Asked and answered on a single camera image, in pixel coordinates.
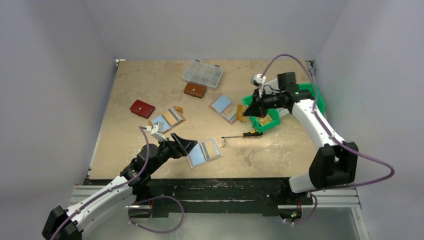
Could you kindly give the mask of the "gold VIP credit card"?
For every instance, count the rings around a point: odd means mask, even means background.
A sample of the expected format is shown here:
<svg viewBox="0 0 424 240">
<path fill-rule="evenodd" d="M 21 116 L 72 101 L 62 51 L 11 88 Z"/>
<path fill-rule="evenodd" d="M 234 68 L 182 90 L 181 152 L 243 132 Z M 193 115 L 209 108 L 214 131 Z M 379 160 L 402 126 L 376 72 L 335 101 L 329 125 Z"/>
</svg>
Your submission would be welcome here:
<svg viewBox="0 0 424 240">
<path fill-rule="evenodd" d="M 236 120 L 242 123 L 246 123 L 249 121 L 249 117 L 248 116 L 244 116 L 244 112 L 246 111 L 246 109 L 248 108 L 248 106 L 243 105 L 243 104 L 238 104 L 237 105 L 237 109 L 236 109 Z"/>
</svg>

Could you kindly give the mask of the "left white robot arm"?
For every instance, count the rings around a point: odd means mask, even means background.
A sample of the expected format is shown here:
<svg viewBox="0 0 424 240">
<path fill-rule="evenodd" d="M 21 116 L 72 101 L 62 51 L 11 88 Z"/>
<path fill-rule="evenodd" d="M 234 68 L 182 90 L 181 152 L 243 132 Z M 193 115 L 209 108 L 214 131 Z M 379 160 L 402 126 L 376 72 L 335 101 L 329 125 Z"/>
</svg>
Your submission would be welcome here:
<svg viewBox="0 0 424 240">
<path fill-rule="evenodd" d="M 117 211 L 135 203 L 161 165 L 188 156 L 197 143 L 176 133 L 158 145 L 146 143 L 120 175 L 102 189 L 68 208 L 57 206 L 51 210 L 42 236 L 46 240 L 83 240 Z"/>
</svg>

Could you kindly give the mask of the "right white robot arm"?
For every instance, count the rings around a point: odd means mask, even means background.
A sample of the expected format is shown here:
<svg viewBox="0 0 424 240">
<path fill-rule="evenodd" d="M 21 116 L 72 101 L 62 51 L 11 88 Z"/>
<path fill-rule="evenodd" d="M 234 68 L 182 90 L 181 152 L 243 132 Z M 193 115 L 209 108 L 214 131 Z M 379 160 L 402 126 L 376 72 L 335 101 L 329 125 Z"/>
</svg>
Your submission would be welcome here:
<svg viewBox="0 0 424 240">
<path fill-rule="evenodd" d="M 316 154 L 307 173 L 288 179 L 290 191 L 300 194 L 352 183 L 358 157 L 351 150 L 357 151 L 358 146 L 333 130 L 317 108 L 315 97 L 307 89 L 300 89 L 294 72 L 278 74 L 276 80 L 278 89 L 267 92 L 265 78 L 261 74 L 252 77 L 251 84 L 257 88 L 243 114 L 264 117 L 270 109 L 284 108 L 305 128 Z"/>
</svg>

